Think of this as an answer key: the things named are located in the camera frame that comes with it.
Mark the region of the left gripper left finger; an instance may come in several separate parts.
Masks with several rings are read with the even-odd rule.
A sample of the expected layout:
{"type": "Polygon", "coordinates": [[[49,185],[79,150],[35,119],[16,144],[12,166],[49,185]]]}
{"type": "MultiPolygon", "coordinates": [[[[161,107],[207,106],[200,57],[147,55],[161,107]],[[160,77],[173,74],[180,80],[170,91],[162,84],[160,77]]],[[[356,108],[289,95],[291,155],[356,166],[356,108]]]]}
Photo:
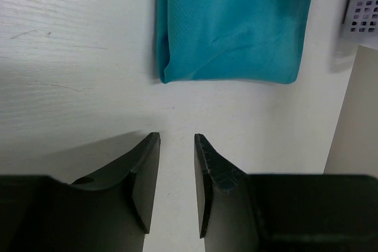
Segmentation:
{"type": "Polygon", "coordinates": [[[149,233],[161,138],[68,184],[1,176],[2,251],[142,251],[149,233]]]}

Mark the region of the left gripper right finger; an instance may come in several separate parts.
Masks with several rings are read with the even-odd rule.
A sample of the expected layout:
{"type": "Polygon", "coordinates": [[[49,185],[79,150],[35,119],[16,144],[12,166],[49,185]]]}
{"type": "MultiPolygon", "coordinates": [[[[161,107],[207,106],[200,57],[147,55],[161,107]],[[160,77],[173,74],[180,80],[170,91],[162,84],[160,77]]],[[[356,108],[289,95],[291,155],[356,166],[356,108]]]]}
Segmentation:
{"type": "Polygon", "coordinates": [[[376,251],[377,179],[247,174],[194,137],[200,238],[207,251],[376,251]]]}

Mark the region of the teal t shirt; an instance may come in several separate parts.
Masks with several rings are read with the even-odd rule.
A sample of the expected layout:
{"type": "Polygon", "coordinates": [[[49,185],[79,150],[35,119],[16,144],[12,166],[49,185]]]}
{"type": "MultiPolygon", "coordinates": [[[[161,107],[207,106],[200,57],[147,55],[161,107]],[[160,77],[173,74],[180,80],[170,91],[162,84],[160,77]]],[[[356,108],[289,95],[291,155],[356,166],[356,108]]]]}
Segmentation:
{"type": "Polygon", "coordinates": [[[163,83],[293,83],[311,0],[157,0],[156,61],[163,83]]]}

